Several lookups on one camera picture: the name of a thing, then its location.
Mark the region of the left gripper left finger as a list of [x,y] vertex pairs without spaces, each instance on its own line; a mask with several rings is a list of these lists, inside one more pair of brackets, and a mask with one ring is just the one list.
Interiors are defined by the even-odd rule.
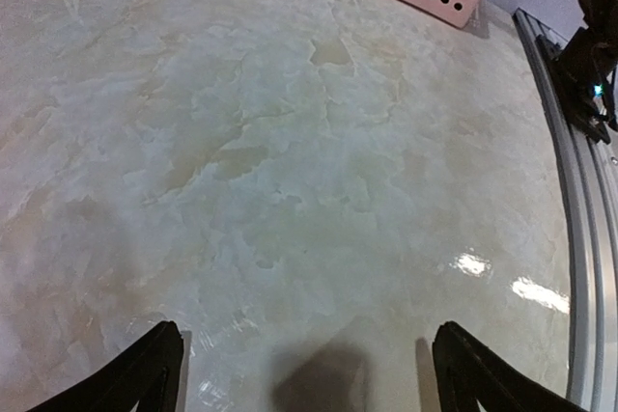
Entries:
[[105,367],[31,411],[174,411],[182,361],[178,325],[161,321]]

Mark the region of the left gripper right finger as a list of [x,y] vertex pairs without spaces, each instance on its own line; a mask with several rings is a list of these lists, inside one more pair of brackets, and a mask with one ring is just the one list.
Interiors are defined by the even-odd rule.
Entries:
[[565,411],[581,408],[521,374],[455,321],[432,344],[443,411]]

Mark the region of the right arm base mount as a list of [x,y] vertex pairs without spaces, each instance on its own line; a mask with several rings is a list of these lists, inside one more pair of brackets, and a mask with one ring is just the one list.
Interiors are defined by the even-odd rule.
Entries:
[[578,0],[586,24],[564,47],[542,38],[551,83],[566,120],[593,142],[617,129],[617,0]]

